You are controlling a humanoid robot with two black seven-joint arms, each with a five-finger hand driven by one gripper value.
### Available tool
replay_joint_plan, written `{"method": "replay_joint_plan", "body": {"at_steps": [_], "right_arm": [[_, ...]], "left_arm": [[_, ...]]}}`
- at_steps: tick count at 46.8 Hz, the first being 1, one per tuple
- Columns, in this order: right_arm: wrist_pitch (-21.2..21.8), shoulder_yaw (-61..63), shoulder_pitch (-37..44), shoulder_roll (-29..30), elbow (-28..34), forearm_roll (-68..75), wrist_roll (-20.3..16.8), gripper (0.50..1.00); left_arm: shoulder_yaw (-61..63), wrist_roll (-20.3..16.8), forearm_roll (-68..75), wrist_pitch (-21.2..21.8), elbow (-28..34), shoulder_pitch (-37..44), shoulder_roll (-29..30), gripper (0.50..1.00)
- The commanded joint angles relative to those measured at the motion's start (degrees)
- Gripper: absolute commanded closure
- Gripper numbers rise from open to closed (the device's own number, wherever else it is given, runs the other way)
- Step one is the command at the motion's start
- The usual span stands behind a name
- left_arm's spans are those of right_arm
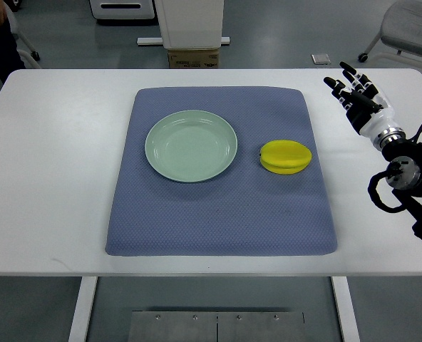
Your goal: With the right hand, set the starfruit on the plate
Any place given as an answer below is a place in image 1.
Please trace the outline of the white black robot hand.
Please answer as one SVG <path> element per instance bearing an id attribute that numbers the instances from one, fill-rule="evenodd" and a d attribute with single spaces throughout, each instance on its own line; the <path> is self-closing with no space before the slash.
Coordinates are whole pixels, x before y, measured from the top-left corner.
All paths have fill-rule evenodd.
<path id="1" fill-rule="evenodd" d="M 343 61 L 339 65 L 349 84 L 330 77 L 324 82 L 346 111 L 352 128 L 379 151 L 396 140 L 404 140 L 406 134 L 395 122 L 393 106 L 385 94 L 365 74 Z"/>

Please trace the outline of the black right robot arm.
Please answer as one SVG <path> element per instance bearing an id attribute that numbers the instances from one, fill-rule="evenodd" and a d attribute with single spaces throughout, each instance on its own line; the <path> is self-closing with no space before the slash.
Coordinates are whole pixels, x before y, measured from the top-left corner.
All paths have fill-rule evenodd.
<path id="1" fill-rule="evenodd" d="M 375 141 L 388 162 L 383 172 L 374 175 L 369 182 L 368 193 L 371 201 L 388 213 L 408 211 L 416 220 L 412 226 L 413 233 L 422 240 L 422 142 L 419 142 L 422 124 L 412 138 L 406 138 L 400 128 L 388 128 L 380 133 Z M 400 202 L 397 207 L 390 207 L 381 200 L 377 186 L 385 179 L 392 188 L 392 194 Z"/>

